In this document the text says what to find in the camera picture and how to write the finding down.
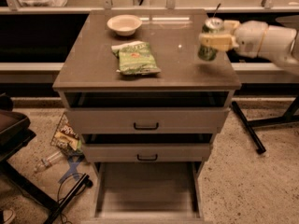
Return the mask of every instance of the concrete floor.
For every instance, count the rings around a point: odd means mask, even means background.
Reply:
[[[281,116],[292,102],[286,99],[236,99],[249,119]],[[22,175],[56,200],[60,178],[69,169],[61,160],[42,173],[34,168],[41,158],[55,152],[51,145],[64,108],[58,99],[15,100],[15,111],[31,120],[36,138],[10,158]],[[217,224],[297,224],[299,220],[299,123],[261,128],[257,134],[267,151],[258,155],[241,121],[231,111],[217,136],[209,161],[199,177],[206,221]],[[93,168],[85,160],[77,167],[95,181]],[[70,178],[60,189],[63,197],[75,184]],[[73,224],[91,216],[95,188],[85,189],[64,210]],[[0,208],[13,208],[13,224],[43,223],[47,210],[0,176]]]

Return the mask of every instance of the cabinet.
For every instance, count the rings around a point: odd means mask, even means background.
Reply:
[[[107,29],[135,14],[134,35]],[[225,54],[197,57],[203,10],[93,11],[53,88],[98,174],[83,223],[204,223],[197,177],[221,131],[239,80]],[[162,72],[122,77],[111,46],[147,41]]]

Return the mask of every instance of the white bowl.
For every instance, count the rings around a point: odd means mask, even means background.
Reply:
[[[142,20],[134,15],[120,15],[109,19],[108,28],[115,31],[117,35],[128,36],[133,35],[135,30],[140,27]]]

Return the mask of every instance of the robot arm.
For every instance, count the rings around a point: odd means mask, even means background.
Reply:
[[[268,25],[262,21],[224,21],[224,32],[200,34],[201,45],[230,49],[241,56],[265,58],[299,75],[299,35],[296,29]]]

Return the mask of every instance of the clear bottle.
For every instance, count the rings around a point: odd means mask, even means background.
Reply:
[[[49,155],[47,158],[41,159],[41,162],[35,168],[35,172],[38,173],[45,171],[46,169],[50,168],[52,165],[62,160],[63,158],[64,154],[61,151],[57,151]]]

